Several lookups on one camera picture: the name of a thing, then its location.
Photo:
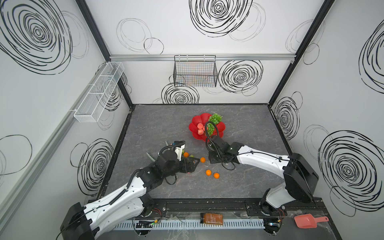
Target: black wire basket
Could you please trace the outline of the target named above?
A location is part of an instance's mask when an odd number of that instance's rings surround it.
[[[175,55],[175,87],[216,87],[218,73],[215,55]]]

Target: white wire basket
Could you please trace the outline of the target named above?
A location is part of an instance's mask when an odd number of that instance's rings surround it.
[[[79,122],[99,121],[123,71],[124,66],[121,62],[108,62],[104,66],[100,76],[73,115]]]

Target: wire basket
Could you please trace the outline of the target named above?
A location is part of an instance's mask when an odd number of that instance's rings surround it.
[[[216,87],[218,73],[215,55],[175,55],[175,87]]]
[[[121,62],[109,62],[104,66],[91,90],[87,93],[74,117],[79,122],[97,122],[123,73]]]

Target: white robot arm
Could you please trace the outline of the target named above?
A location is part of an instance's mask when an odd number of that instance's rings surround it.
[[[181,157],[184,145],[184,141],[176,141],[164,147],[155,162],[136,170],[126,185],[107,196],[83,207],[80,203],[70,207],[60,227],[63,239],[94,240],[126,219],[149,215],[154,203],[148,192],[161,185],[167,176],[177,172],[193,172],[200,162],[196,158]],[[271,154],[238,142],[229,145],[219,136],[212,137],[209,145],[213,149],[209,152],[211,163],[248,164],[285,179],[284,183],[265,192],[259,204],[265,215],[293,200],[311,201],[318,176],[301,155]]]

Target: gray table surface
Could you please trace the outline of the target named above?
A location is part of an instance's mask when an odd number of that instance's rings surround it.
[[[233,171],[221,164],[210,164],[205,143],[193,138],[188,129],[192,117],[218,113],[226,125],[223,139],[229,144],[241,142],[254,149],[274,154],[288,154],[266,105],[138,105],[136,106],[122,148],[108,183],[106,194],[126,184],[131,173],[151,163],[146,156],[157,156],[168,143],[185,140],[185,149],[194,157],[205,157],[196,171],[178,173],[176,184],[163,184],[150,191],[152,198],[257,198],[266,189],[283,182],[279,176],[250,165],[236,164]],[[218,172],[219,179],[205,171]]]

